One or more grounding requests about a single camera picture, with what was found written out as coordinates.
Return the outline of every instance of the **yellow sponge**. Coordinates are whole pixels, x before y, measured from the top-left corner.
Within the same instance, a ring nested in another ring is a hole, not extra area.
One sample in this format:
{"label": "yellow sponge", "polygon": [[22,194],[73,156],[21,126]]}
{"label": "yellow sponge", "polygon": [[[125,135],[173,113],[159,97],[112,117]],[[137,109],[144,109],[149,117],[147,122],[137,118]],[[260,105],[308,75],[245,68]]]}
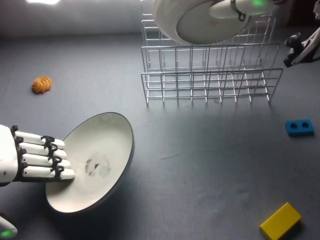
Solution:
{"label": "yellow sponge", "polygon": [[260,230],[268,240],[278,240],[301,218],[300,213],[287,202],[261,224]]}

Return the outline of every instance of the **swirled cookie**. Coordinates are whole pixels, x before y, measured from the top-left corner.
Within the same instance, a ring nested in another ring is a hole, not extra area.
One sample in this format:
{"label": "swirled cookie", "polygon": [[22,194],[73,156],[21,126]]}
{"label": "swirled cookie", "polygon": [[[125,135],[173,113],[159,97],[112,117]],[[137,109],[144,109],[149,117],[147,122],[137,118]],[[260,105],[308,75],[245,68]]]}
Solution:
{"label": "swirled cookie", "polygon": [[32,91],[35,94],[44,94],[46,91],[49,91],[52,86],[52,81],[48,76],[39,76],[37,77],[32,84]]}

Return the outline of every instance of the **wire basket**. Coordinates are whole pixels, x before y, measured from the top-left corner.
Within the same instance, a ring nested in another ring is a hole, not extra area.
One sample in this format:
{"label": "wire basket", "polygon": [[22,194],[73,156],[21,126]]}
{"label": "wire basket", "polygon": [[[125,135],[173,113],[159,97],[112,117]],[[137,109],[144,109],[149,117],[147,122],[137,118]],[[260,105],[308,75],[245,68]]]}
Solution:
{"label": "wire basket", "polygon": [[261,16],[247,31],[212,45],[185,45],[162,34],[152,0],[141,0],[141,81],[147,106],[153,99],[235,102],[264,96],[270,102],[283,70],[274,68],[279,45],[270,43],[276,19]]}

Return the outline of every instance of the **wall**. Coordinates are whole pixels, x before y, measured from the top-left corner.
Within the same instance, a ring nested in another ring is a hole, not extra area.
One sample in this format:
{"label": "wall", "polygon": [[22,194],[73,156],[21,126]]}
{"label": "wall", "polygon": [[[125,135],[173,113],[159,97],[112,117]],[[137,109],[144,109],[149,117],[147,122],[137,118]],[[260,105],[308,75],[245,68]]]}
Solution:
{"label": "wall", "polygon": [[[292,1],[276,11],[278,24],[288,21]],[[139,0],[0,0],[0,37],[136,33],[140,21]]]}

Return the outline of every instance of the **green light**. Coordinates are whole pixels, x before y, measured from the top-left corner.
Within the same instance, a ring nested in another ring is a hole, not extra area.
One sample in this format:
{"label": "green light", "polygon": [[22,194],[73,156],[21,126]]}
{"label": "green light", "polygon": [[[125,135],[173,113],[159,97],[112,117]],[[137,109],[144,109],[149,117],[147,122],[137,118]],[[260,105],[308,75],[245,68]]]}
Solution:
{"label": "green light", "polygon": [[11,238],[14,235],[14,232],[12,230],[3,231],[0,233],[1,238]]}
{"label": "green light", "polygon": [[256,7],[262,7],[266,5],[265,0],[252,0],[252,5]]}

